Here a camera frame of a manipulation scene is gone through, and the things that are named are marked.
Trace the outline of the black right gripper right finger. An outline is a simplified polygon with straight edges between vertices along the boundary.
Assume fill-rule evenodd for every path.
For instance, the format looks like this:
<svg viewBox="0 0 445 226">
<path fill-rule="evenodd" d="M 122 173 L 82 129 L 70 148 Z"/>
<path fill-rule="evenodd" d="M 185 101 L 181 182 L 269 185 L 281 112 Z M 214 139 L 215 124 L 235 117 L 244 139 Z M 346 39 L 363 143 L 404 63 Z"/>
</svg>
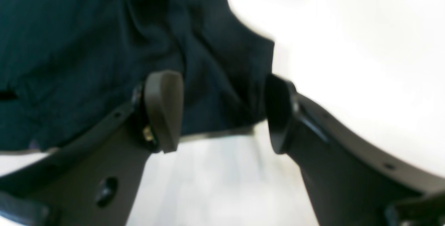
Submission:
<svg viewBox="0 0 445 226">
<path fill-rule="evenodd" d="M 443 226 L 444 178 L 385 153 L 294 84 L 265 81 L 272 148 L 299 166 L 320 226 Z"/>
</svg>

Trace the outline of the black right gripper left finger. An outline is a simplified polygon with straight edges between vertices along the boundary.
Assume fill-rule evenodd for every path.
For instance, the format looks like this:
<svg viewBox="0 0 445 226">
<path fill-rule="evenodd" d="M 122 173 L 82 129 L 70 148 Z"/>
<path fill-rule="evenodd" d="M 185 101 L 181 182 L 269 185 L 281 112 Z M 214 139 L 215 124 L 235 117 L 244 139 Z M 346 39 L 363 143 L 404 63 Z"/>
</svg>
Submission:
<svg viewBox="0 0 445 226">
<path fill-rule="evenodd" d="M 153 72 L 132 99 L 55 153 L 1 177 L 1 217 L 24 226 L 124 226 L 153 153 L 177 150 L 179 72 Z"/>
</svg>

